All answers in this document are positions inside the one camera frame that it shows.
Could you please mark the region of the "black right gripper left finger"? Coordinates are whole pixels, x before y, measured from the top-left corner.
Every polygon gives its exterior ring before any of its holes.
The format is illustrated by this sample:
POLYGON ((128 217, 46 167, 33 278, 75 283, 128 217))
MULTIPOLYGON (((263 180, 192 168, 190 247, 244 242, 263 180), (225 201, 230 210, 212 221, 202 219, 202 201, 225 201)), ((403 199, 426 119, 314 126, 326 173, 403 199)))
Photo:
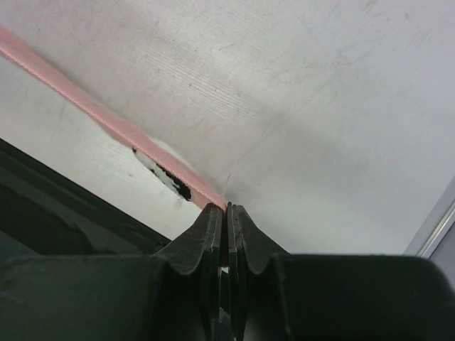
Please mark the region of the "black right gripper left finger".
POLYGON ((2 340, 211 340, 223 211, 154 255, 34 256, 1 267, 2 340))

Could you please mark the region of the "pink panda towel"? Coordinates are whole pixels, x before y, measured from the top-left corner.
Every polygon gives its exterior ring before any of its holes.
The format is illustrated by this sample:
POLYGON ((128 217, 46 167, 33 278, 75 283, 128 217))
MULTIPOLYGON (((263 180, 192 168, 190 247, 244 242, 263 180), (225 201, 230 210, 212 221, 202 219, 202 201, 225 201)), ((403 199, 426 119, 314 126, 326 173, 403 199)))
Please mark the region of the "pink panda towel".
POLYGON ((223 210, 227 207, 225 198, 187 163, 153 142, 139 127, 105 108, 3 26, 1 54, 83 110, 113 138, 142 152, 183 181, 191 190, 191 202, 201 208, 208 203, 223 210))

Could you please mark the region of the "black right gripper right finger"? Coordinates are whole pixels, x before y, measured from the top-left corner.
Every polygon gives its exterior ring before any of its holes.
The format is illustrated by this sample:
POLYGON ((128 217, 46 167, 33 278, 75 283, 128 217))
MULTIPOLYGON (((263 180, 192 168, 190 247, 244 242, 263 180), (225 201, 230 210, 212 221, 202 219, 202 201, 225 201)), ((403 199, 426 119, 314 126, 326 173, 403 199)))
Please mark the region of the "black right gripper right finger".
POLYGON ((453 340, 454 290, 413 256, 290 254, 228 205, 237 340, 453 340))

